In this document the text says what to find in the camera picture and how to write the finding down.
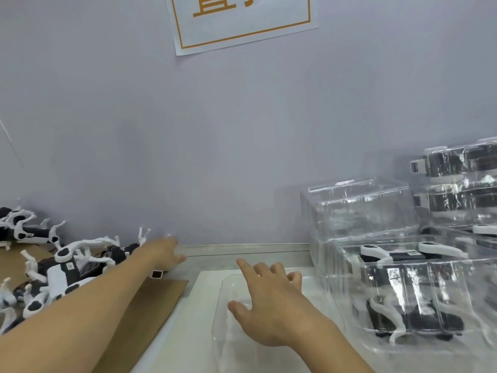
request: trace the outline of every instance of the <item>paper sign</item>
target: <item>paper sign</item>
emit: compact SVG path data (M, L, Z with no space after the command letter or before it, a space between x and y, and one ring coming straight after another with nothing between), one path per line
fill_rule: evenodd
M316 0L165 0L176 54L189 55L318 27Z

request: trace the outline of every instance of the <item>orange border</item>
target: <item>orange border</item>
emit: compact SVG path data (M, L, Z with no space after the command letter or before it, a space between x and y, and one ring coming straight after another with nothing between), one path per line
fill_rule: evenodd
M269 31L274 31L274 30L281 30L281 29L286 29L287 27L293 27L293 26L298 26L298 25L304 25L306 23L311 23L311 0L307 0L307 5L309 9L309 19L304 22L297 22L297 23L292 23L291 25L286 25L286 26L280 26L280 27L273 27L272 29L267 29L267 30L261 30L261 31L256 31L254 33L248 33L248 34L242 34L242 35L237 35L235 37L230 37L230 38L223 38L223 39L218 39L218 40L213 40L212 42L206 42L206 43L199 43L199 44L193 44L191 46L183 46L183 40L181 39L181 31L179 30L179 22L178 22L178 17L176 15L176 7L174 6L174 0L171 0L172 3L172 10L174 11L174 18L176 19L176 27L178 29L178 36L179 36L179 44L181 45L182 49L187 49L187 48L194 48L194 47L200 47L200 46L205 46L207 44L212 44L212 43L219 43L219 42L225 42L227 40L231 39L237 39L237 38L243 38L243 37L248 37L251 35L256 35L256 34L262 34L262 33L267 33Z

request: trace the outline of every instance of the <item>gray wall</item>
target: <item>gray wall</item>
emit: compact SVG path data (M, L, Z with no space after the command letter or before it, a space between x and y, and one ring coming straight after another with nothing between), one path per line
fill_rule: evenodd
M26 167L0 136L0 199L71 238L301 242L302 183L497 135L497 0L319 4L318 30L178 58L164 0L0 0Z

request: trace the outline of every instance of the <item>hand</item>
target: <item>hand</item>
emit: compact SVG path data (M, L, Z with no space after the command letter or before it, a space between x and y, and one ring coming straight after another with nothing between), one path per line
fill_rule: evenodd
M186 261L184 255L174 255L174 249L178 244L177 238L162 238L150 241L136 249L133 255L147 255L154 264L154 269L169 271L178 264Z
M228 309L243 331L256 342L268 346L292 347L303 333L315 328L324 316L302 294L302 274L285 273L281 263L269 268L264 263L253 267L243 259L237 264L247 281L252 309L230 301Z

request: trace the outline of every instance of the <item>forearm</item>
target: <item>forearm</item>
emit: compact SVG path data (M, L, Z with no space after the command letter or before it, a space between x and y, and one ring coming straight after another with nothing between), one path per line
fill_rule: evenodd
M291 345L312 373L374 373L332 320L321 315L315 327Z
M90 373L130 301L154 268L154 257L140 253L0 338L4 371Z

